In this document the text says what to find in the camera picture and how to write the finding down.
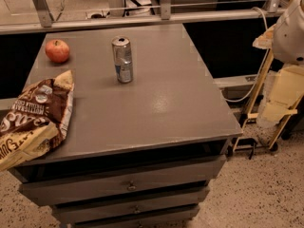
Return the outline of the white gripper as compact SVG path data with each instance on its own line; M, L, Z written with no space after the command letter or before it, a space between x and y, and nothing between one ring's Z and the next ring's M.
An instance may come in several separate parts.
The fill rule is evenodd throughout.
M263 87L256 123L270 128L289 113L290 107L304 94L304 67L286 65L270 71Z

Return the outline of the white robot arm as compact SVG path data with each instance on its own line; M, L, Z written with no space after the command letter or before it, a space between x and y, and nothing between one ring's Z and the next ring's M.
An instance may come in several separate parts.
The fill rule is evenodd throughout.
M263 89L263 100L256 122L273 127L291 112L291 107L304 94L304 0L293 0L277 22L258 36L255 48L273 51L283 63L278 72L270 72Z

